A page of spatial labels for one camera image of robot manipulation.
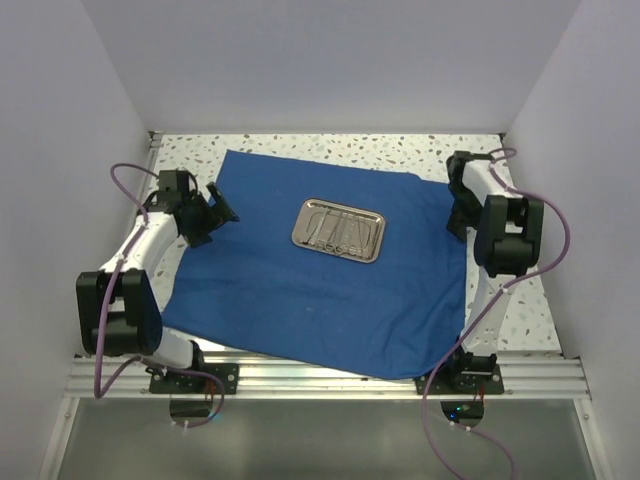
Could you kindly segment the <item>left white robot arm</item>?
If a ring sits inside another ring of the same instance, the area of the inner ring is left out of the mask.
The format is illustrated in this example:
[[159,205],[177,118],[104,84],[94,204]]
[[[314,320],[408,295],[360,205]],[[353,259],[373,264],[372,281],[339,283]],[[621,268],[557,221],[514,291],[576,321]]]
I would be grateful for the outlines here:
[[207,367],[196,360],[194,344],[163,326],[151,277],[165,251],[178,239],[191,248],[212,241],[211,233],[239,216],[214,182],[207,195],[186,170],[162,170],[145,200],[134,196],[133,230],[114,256],[76,280],[84,350],[96,358],[139,356],[173,367],[172,379],[185,392],[201,390]]

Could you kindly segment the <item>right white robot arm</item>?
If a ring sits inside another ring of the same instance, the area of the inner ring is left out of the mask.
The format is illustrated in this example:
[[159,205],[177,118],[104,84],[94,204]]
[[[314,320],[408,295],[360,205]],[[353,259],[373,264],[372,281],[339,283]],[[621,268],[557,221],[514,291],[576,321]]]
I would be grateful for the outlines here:
[[465,394],[502,393],[499,334],[515,290],[513,282],[536,266],[544,203],[514,193],[494,177],[489,154],[456,151],[446,161],[454,203],[447,230],[458,239],[475,232],[478,284],[463,341],[440,371],[451,389]]

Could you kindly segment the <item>blue surgical cloth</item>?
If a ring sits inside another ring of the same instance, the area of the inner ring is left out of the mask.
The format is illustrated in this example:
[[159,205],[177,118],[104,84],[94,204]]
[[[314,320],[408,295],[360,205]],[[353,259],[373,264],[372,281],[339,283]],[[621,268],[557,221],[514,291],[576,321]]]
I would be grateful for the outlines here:
[[[165,326],[383,379],[430,371],[456,342],[467,250],[447,231],[445,184],[231,151],[217,186],[239,221],[184,253]],[[296,246],[292,230],[311,198],[383,215],[378,258],[361,263]]]

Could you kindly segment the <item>steel instrument tray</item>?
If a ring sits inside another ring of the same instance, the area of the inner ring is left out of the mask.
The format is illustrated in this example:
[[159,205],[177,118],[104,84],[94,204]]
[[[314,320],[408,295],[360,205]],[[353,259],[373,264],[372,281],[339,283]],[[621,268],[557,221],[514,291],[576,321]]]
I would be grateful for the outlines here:
[[302,203],[291,240],[300,248],[370,264],[378,259],[385,228],[380,213],[310,198]]

